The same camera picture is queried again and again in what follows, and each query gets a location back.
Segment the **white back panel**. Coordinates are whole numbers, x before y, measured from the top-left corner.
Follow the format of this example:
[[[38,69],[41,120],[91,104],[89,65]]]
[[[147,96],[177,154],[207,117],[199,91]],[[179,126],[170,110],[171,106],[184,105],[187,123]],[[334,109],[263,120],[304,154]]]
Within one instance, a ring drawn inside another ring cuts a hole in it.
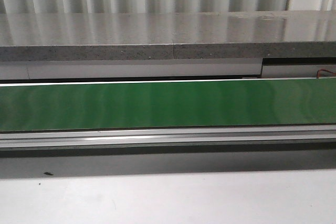
[[[334,57],[2,62],[1,80],[291,78],[335,71]]]

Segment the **green conveyor belt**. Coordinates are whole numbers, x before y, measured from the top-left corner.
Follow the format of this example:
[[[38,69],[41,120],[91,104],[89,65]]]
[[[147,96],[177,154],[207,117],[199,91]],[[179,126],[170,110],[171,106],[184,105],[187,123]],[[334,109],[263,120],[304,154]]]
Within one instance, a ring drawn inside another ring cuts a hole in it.
[[[335,79],[1,88],[1,131],[335,123]]]

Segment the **aluminium conveyor front rail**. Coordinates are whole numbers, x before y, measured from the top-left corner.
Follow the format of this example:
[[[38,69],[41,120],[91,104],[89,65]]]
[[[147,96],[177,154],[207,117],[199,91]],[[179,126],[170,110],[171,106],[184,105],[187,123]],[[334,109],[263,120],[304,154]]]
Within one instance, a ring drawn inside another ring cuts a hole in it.
[[[169,127],[1,133],[1,150],[160,147],[335,142],[335,125]]]

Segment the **white conveyor back rail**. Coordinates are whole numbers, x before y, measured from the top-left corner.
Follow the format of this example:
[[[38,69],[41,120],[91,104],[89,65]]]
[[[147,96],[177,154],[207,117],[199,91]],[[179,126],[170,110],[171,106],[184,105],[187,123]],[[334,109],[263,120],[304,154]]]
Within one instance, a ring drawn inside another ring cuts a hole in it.
[[[192,79],[192,80],[152,80],[152,81],[86,81],[86,82],[32,82],[32,83],[1,83],[2,87],[25,87],[25,86],[70,86],[70,85],[96,85],[96,84],[125,84],[125,83],[196,83],[196,82],[232,82],[232,81],[276,81],[276,80],[323,80],[323,79],[335,79],[332,77],[307,77],[307,78],[242,78],[242,79]]]

